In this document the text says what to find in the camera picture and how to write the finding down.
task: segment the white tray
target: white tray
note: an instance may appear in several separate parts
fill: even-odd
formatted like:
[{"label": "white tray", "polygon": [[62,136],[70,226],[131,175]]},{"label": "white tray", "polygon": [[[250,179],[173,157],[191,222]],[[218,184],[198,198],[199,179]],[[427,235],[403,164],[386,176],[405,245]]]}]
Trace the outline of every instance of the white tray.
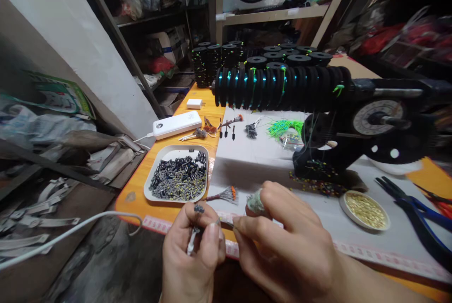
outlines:
[{"label": "white tray", "polygon": [[[159,165],[161,160],[169,161],[170,159],[175,160],[176,158],[191,156],[193,160],[196,158],[199,152],[203,152],[206,154],[206,180],[204,181],[204,190],[197,197],[190,201],[185,200],[170,200],[170,199],[160,199],[152,195],[152,192],[149,190],[149,186],[151,185],[152,177],[154,176],[155,171]],[[209,152],[202,145],[168,145],[162,148],[157,156],[155,157],[154,164],[152,165],[152,169],[149,172],[149,175],[146,179],[146,183],[144,186],[145,197],[150,201],[155,202],[171,202],[171,203],[187,203],[187,202],[197,202],[199,201],[205,194],[207,190],[207,175],[209,174]]]}]

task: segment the black gear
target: black gear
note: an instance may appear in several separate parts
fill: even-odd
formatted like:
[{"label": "black gear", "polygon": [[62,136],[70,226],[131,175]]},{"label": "black gear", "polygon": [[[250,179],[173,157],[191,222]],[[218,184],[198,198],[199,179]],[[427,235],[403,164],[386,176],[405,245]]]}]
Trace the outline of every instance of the black gear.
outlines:
[{"label": "black gear", "polygon": [[333,137],[331,117],[323,112],[310,114],[303,123],[301,139],[306,147],[321,148]]},{"label": "black gear", "polygon": [[[427,156],[437,137],[435,119],[428,115],[417,115],[411,121],[411,127],[407,130],[394,130],[377,138],[364,154],[377,162],[389,164],[411,163]],[[376,151],[372,151],[374,146],[377,146]],[[397,157],[391,156],[394,149],[398,151]]]}]

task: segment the white wall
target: white wall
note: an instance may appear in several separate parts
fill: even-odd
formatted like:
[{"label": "white wall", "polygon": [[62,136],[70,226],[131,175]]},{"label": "white wall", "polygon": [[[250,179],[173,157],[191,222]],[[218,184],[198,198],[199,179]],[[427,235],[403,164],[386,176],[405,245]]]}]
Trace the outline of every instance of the white wall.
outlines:
[{"label": "white wall", "polygon": [[152,131],[157,116],[86,0],[9,1],[0,0],[0,41],[23,54],[24,68],[78,83],[118,132]]}]

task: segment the wooden table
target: wooden table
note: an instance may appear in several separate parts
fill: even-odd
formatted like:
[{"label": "wooden table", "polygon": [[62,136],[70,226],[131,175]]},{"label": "wooden table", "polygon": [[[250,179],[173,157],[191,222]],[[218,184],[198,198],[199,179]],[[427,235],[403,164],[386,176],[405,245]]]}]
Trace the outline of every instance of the wooden table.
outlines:
[{"label": "wooden table", "polygon": [[[211,121],[212,125],[216,125],[219,123],[220,118],[223,118],[225,108],[215,106],[215,100],[212,96],[211,91],[209,89],[199,89],[196,86],[192,87],[185,100],[179,106],[175,115],[192,111],[186,108],[186,101],[189,98],[202,99],[202,101],[206,103],[201,110],[198,110],[201,119],[206,116]],[[146,157],[136,169],[129,182],[119,194],[119,197],[116,200],[116,210],[123,212],[132,212],[134,214],[140,215],[142,218],[144,218],[146,215],[149,215],[169,222],[173,222],[175,220],[182,206],[176,203],[173,205],[168,205],[168,203],[158,204],[158,202],[150,202],[144,196],[143,187],[157,153],[163,147],[172,144],[201,144],[206,147],[206,149],[209,151],[210,157],[210,179],[217,152],[219,137],[208,137],[202,142],[200,142],[200,140],[198,139],[194,141],[189,140],[186,142],[178,141],[179,138],[185,135],[186,133],[183,133],[155,142],[155,144],[152,146],[152,149],[147,153]],[[444,171],[437,167],[429,158],[424,158],[423,164],[424,168],[421,171],[409,174],[408,177],[416,184],[427,188],[430,191],[434,191],[436,194],[442,197],[452,197],[452,179]],[[131,218],[123,217],[123,219],[133,224],[137,223]],[[227,239],[235,241],[234,233],[231,230],[223,229],[223,231]],[[388,274],[384,275],[438,302],[449,302],[451,295],[450,292],[442,291],[434,287],[416,283],[401,277],[391,276]]]}]

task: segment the phone charger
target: phone charger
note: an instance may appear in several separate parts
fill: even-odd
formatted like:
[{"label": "phone charger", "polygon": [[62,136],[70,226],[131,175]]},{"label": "phone charger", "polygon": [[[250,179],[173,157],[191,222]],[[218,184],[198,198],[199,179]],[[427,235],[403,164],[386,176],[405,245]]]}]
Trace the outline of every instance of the phone charger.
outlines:
[{"label": "phone charger", "polygon": [[187,101],[187,108],[188,109],[201,109],[202,108],[202,100],[197,98],[190,98]]},{"label": "phone charger", "polygon": [[174,136],[188,130],[195,130],[202,126],[201,117],[198,112],[186,112],[180,115],[168,117],[164,120],[155,121],[152,124],[153,134],[156,139]]}]

